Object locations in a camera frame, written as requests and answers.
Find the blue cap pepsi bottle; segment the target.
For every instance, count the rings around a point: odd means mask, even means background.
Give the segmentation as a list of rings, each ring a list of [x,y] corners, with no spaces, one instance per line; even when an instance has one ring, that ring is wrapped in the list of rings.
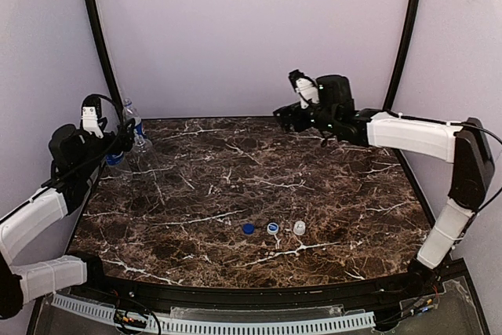
[[[130,119],[134,121],[134,133],[137,136],[146,138],[143,120],[140,117],[139,111],[133,106],[133,102],[129,98],[123,100],[123,116],[126,121]]]

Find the white cap blue label bottle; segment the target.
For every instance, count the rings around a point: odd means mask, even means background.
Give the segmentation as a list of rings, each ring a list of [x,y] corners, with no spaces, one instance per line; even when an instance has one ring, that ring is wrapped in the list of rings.
[[[124,152],[120,154],[109,154],[106,155],[107,167],[110,174],[115,179],[120,179],[123,181],[130,181],[133,178],[133,172],[129,167],[126,155]]]

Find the white bottle cap blue top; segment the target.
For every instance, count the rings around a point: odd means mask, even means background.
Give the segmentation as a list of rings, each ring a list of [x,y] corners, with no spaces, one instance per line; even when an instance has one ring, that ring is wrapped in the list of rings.
[[[279,226],[275,222],[271,222],[267,225],[267,233],[269,235],[276,235],[279,231]]]

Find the clear plastic bottle cap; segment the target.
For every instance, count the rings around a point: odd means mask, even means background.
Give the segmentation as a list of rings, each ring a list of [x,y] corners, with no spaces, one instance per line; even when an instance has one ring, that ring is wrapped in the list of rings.
[[[295,235],[304,235],[306,232],[306,224],[302,220],[298,220],[293,225],[293,233]]]

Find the clear unlabeled plastic bottle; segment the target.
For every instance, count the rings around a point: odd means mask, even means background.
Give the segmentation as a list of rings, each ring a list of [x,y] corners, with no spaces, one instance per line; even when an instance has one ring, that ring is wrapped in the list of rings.
[[[136,134],[127,157],[132,166],[134,179],[147,180],[154,184],[161,182],[159,161],[153,143],[149,139]]]

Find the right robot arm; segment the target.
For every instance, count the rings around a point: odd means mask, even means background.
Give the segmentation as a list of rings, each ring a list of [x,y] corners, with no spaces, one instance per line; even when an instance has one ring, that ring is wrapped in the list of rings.
[[[447,122],[390,110],[358,110],[349,79],[342,75],[312,79],[295,70],[289,73],[289,82],[299,100],[273,113],[285,132],[314,128],[324,139],[410,151],[452,164],[446,204],[410,264],[418,271],[436,269],[475,214],[491,202],[486,195],[495,173],[487,140],[492,133],[476,118]]]

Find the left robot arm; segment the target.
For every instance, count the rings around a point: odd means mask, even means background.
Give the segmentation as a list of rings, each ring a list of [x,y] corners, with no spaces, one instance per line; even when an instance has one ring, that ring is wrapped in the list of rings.
[[[23,306],[48,293],[88,281],[100,281],[103,267],[87,253],[63,255],[23,266],[13,261],[31,241],[89,201],[107,155],[130,151],[133,122],[106,133],[106,122],[66,124],[49,142],[51,177],[29,199],[1,219],[1,317],[16,316]]]

